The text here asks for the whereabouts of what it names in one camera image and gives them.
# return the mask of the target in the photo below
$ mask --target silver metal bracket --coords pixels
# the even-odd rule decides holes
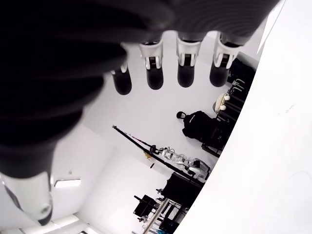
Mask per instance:
[[[147,45],[139,44],[141,57],[144,59],[144,64],[147,70],[151,69],[150,58],[155,57],[156,68],[160,69],[162,66],[163,57],[163,41],[162,39],[157,44]]]
[[[221,33],[218,32],[214,43],[214,65],[220,67],[222,60],[226,59],[226,69],[229,69],[238,55],[240,47],[229,47],[222,44],[220,40]]]
[[[201,41],[185,42],[182,41],[178,34],[176,35],[176,55],[180,66],[185,64],[185,55],[191,55],[191,67],[195,66],[195,62],[199,53]]]

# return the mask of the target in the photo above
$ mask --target ceiling light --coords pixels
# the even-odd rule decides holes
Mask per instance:
[[[69,188],[79,186],[81,183],[80,179],[66,179],[66,180],[57,180],[54,184],[56,188]]]

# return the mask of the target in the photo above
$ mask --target black pole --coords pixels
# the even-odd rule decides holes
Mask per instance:
[[[174,167],[173,165],[171,165],[170,163],[165,162],[164,160],[160,159],[159,157],[157,157],[156,155],[152,154],[149,150],[145,149],[143,146],[141,146],[139,143],[137,143],[135,140],[133,140],[131,137],[129,137],[127,134],[125,134],[123,131],[121,131],[118,127],[116,126],[112,126],[112,128],[114,128],[117,132],[119,132],[120,134],[122,134],[125,138],[127,138],[129,141],[131,141],[134,145],[136,145],[137,147],[139,147],[141,150],[143,150],[145,153],[147,153],[148,155],[150,155],[151,157],[153,157],[154,159],[156,159],[158,162],[161,162],[162,164],[164,164],[165,166],[167,166],[168,168],[174,170],[175,172],[179,173],[180,175],[184,176],[185,178],[188,178],[190,181],[200,185],[201,187],[204,186],[205,183],[200,182],[197,179],[194,179],[193,177],[191,177],[190,175],[186,174],[185,172],[179,170],[178,168]]]

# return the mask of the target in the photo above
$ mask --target white table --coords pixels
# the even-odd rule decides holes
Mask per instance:
[[[285,2],[234,131],[175,234],[312,233],[311,9]]]

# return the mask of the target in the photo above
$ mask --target black backpack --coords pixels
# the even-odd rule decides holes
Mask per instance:
[[[203,143],[209,141],[218,124],[215,118],[210,118],[202,111],[197,111],[191,115],[179,111],[176,117],[183,119],[184,128],[182,131],[186,137],[197,139]]]

